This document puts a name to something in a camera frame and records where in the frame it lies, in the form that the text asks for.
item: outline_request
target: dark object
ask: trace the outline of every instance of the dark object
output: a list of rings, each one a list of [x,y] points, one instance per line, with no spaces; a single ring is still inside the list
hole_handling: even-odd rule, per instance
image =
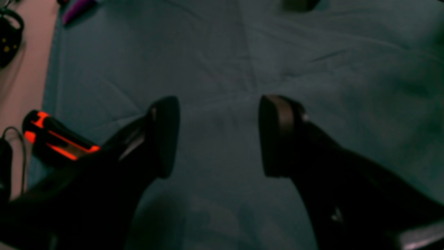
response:
[[[11,197],[12,148],[0,138],[0,206]]]
[[[100,149],[94,142],[72,132],[45,112],[31,111],[23,120],[23,134],[32,153],[46,165],[61,167]]]
[[[57,3],[60,4],[60,6],[65,6],[69,3],[69,0],[57,0]]]
[[[444,207],[339,146],[301,104],[262,97],[259,130],[265,174],[291,178],[320,250],[444,249]]]
[[[77,17],[85,14],[98,4],[98,0],[77,0],[62,16],[63,25],[67,25]]]
[[[282,0],[282,6],[286,11],[308,12],[314,10],[321,0]]]
[[[17,28],[11,24],[10,18],[18,23]],[[0,67],[8,65],[17,54],[23,29],[23,19],[17,13],[6,8],[0,10]]]
[[[179,103],[167,97],[145,117],[18,199],[0,207],[0,241],[22,250],[121,250],[145,189],[171,174]]]

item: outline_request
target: wrinkled fabric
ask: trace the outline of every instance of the wrinkled fabric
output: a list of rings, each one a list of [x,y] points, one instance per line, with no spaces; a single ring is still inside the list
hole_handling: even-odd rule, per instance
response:
[[[444,202],[444,4],[108,0],[59,18],[43,110],[96,143],[166,95],[176,164],[143,195],[126,249],[317,249],[288,179],[264,176],[262,94],[301,102],[344,147]],[[29,185],[47,173],[36,159]]]

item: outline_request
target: black headphones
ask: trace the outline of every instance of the black headphones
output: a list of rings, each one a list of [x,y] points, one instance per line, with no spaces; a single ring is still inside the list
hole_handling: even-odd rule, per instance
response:
[[[15,28],[9,18],[17,21],[18,28]],[[24,29],[23,19],[14,11],[3,8],[0,10],[0,67],[8,65],[19,50],[22,42]]]

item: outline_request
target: orange and black object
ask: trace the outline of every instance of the orange and black object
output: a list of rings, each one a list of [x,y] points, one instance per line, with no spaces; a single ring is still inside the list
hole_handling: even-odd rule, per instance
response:
[[[43,131],[60,126],[37,114],[25,123],[37,133],[34,148],[43,138],[40,125]],[[17,199],[1,204],[0,242],[21,250],[125,249],[141,197],[156,179],[173,172],[179,127],[178,99],[154,102],[145,116],[117,131],[100,150],[55,169]]]
[[[25,138],[33,144],[32,154],[46,165],[63,166],[100,149],[42,111],[31,111],[22,129]]]

